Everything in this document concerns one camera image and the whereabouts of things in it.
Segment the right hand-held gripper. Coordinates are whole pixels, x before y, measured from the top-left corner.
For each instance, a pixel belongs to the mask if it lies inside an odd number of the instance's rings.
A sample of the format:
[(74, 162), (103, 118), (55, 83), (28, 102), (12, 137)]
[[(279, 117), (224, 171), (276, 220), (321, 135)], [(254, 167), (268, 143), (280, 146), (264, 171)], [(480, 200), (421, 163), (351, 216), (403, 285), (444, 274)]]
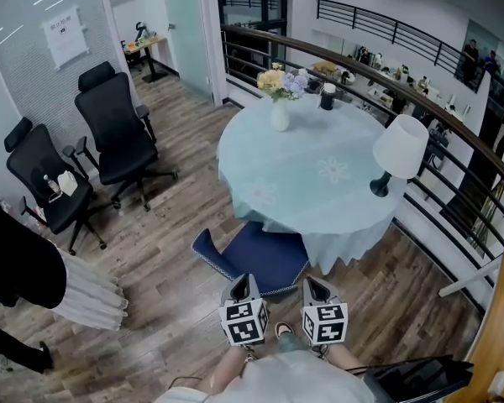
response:
[(312, 346), (343, 343), (348, 305), (325, 280), (307, 276), (302, 283), (302, 330)]

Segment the blue upholstered chair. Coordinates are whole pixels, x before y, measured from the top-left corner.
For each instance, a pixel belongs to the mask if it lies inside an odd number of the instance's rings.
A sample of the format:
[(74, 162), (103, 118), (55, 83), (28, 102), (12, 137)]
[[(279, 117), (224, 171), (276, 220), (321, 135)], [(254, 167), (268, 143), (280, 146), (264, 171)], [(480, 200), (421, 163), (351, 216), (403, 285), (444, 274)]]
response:
[(228, 280), (253, 275), (262, 296), (295, 290), (308, 265), (299, 234), (266, 232), (259, 222), (247, 222), (222, 251), (206, 228), (192, 242), (192, 252)]

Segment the small wooden standing desk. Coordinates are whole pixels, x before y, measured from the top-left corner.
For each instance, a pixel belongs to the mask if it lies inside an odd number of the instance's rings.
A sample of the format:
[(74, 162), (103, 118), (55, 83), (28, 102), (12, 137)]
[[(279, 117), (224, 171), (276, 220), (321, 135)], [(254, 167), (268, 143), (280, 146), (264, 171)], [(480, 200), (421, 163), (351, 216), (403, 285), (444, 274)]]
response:
[(147, 76), (143, 77), (143, 81), (146, 83), (156, 82), (166, 76), (169, 75), (168, 71), (158, 71), (155, 68), (155, 60), (151, 55), (151, 47), (153, 45), (165, 42), (165, 38), (159, 37), (158, 35), (144, 37), (136, 40), (133, 43), (125, 44), (123, 43), (123, 52), (125, 56), (125, 60), (129, 66), (132, 66), (134, 63), (140, 61), (139, 57), (135, 57), (135, 55), (140, 54), (144, 51), (144, 56), (147, 61), (148, 67), (150, 69), (150, 73)]

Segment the white wall poster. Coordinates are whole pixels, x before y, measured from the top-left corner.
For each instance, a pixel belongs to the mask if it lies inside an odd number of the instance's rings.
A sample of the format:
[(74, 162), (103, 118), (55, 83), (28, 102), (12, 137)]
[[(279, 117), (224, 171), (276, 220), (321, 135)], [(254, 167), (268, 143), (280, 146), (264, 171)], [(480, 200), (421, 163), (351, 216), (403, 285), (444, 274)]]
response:
[(85, 26), (79, 17), (79, 8), (74, 5), (41, 25), (55, 68), (90, 52), (85, 37)]

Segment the wall picture of people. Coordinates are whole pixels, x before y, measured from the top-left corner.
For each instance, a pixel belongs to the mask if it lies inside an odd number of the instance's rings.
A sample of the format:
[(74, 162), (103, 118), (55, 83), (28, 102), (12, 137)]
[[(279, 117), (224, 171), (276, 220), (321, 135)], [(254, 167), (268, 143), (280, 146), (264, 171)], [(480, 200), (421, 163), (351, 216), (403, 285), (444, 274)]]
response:
[(491, 31), (470, 20), (454, 77), (476, 92), (486, 72), (491, 77), (500, 72), (498, 45), (499, 39)]

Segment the yellow and blue flower bouquet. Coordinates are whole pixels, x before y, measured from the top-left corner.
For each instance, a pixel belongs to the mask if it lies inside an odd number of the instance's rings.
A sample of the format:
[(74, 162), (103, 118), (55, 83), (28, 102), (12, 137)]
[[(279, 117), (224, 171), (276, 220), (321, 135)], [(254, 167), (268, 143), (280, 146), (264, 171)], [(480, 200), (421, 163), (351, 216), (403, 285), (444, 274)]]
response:
[(299, 69), (294, 75), (283, 70), (282, 64), (273, 63), (268, 71), (257, 77), (257, 87), (267, 94), (273, 102), (280, 100), (296, 101), (306, 92), (308, 72)]

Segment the wooden desk white legs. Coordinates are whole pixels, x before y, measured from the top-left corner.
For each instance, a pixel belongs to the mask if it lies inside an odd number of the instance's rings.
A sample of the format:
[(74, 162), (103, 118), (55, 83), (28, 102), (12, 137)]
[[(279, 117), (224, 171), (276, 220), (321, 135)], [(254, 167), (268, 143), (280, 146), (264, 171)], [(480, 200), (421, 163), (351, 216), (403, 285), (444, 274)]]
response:
[(504, 397), (487, 392), (496, 372), (504, 370), (504, 253), (491, 304), (466, 360), (474, 365), (470, 383), (441, 403), (504, 403)]

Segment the black bag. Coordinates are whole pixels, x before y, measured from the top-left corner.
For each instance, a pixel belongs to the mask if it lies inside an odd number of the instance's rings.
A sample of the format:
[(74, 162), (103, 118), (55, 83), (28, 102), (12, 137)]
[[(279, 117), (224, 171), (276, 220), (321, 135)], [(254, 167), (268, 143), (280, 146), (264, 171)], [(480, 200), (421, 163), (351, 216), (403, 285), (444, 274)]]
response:
[(364, 382), (377, 403), (435, 403), (466, 387), (473, 370), (469, 362), (442, 355), (369, 368)]

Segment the person's grey jeans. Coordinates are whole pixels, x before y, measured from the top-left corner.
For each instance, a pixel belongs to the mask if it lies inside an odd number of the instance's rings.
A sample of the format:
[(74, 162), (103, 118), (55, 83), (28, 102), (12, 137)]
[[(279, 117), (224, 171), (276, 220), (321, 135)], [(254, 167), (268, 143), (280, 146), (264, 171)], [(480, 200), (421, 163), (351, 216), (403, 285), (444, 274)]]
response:
[(284, 332), (278, 337), (278, 352), (308, 351), (309, 347), (294, 333)]

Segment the white tissue box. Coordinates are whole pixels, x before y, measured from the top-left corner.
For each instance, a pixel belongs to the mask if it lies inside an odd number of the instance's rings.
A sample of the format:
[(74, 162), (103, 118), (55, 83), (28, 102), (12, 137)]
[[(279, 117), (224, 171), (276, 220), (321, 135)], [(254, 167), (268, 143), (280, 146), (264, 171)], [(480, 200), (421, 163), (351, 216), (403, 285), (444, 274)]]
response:
[(57, 178), (60, 190), (67, 196), (73, 196), (78, 187), (76, 177), (72, 172), (66, 170), (64, 173), (60, 174)]

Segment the black framed window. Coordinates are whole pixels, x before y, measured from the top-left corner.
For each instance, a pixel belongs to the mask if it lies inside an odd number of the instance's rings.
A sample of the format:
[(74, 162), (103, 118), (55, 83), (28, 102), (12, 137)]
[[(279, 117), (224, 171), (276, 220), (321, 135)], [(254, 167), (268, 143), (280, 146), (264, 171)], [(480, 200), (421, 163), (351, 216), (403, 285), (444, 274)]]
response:
[(288, 0), (218, 0), (221, 25), (286, 36)]

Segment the white socket box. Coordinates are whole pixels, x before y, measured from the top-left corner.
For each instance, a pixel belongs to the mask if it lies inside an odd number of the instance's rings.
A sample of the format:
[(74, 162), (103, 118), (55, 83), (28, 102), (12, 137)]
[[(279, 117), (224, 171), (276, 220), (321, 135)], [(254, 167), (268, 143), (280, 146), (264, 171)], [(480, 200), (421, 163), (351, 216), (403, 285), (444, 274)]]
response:
[(487, 392), (491, 397), (504, 397), (504, 370), (496, 372)]

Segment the low black office chair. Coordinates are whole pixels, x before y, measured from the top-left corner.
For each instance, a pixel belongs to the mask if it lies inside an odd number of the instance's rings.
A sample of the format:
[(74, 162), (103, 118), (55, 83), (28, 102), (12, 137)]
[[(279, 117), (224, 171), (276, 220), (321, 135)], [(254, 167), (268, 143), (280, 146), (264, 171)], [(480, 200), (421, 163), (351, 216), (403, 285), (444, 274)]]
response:
[[(6, 166), (32, 194), (36, 205), (42, 210), (41, 217), (47, 223), (47, 228), (53, 234), (60, 234), (72, 226), (73, 234), (68, 252), (74, 255), (74, 244), (81, 230), (85, 227), (94, 235), (100, 249), (107, 247), (90, 222), (90, 218), (98, 212), (110, 207), (110, 203), (91, 207), (95, 196), (92, 184), (83, 174), (80, 164), (72, 165), (66, 162), (52, 143), (50, 132), (44, 124), (33, 125), (27, 118), (21, 118), (9, 135), (4, 139), (4, 147), (9, 153)], [(76, 177), (78, 187), (73, 196), (63, 192), (57, 196), (44, 180), (48, 175), (54, 181), (66, 170)], [(23, 197), (19, 211), (25, 214), (28, 207)]]

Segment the frosted glass door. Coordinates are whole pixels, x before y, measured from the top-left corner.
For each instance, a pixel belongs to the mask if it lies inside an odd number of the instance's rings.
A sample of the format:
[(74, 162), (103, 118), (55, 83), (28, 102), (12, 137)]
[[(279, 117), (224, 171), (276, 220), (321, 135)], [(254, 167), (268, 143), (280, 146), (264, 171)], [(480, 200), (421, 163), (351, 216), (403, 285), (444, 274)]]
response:
[(165, 5), (180, 78), (190, 90), (212, 101), (201, 1), (165, 0)]

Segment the black horizontal bar railing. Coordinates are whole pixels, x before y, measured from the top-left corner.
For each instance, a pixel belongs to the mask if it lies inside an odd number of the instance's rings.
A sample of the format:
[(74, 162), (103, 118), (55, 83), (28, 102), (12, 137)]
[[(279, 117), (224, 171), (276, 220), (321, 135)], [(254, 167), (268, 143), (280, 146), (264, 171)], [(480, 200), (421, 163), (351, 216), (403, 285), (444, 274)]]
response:
[(460, 51), (442, 40), (368, 9), (332, 0), (316, 0), (316, 18), (361, 30), (390, 44), (400, 45), (451, 74), (456, 73), (465, 58)]

